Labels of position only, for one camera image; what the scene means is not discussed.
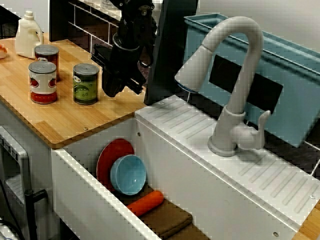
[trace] red can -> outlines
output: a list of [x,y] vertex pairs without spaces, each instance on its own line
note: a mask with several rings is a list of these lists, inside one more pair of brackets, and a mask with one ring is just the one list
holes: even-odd
[[35,59],[46,61],[56,66],[56,80],[59,81],[59,48],[49,44],[42,44],[34,48]]

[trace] kitchen faucet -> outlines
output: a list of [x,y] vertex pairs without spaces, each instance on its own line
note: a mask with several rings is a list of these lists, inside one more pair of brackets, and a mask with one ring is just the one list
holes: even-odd
[[223,157],[236,154],[235,149],[261,149],[265,145],[265,124],[271,112],[264,112],[258,119],[258,130],[244,124],[245,104],[260,60],[264,36],[260,26],[251,18],[235,16],[217,24],[204,38],[195,53],[184,63],[175,80],[191,93],[197,93],[208,73],[209,64],[218,45],[229,35],[243,33],[248,38],[248,50],[241,71],[227,105],[208,140],[209,149]]

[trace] green can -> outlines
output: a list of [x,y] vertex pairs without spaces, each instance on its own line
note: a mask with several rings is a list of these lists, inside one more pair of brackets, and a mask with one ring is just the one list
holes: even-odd
[[73,100],[77,104],[91,105],[98,101],[99,68],[88,63],[73,67]]

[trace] oven handle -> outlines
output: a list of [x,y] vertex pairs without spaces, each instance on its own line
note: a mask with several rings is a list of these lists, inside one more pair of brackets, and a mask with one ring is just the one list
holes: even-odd
[[28,221],[29,235],[31,240],[38,240],[35,203],[44,198],[48,198],[48,193],[44,189],[38,191],[37,193],[34,193],[32,189],[24,191],[26,218]]

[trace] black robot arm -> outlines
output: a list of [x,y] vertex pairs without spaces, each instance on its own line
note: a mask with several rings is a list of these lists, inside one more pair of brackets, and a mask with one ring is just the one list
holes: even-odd
[[[113,47],[95,44],[92,59],[103,67],[102,89],[109,97],[115,97],[125,86],[140,94],[146,79],[138,69],[138,63],[147,68],[153,63],[152,46],[155,43],[157,25],[152,17],[155,8],[151,0],[110,0],[121,10]],[[140,60],[143,49],[149,55],[149,64]]]

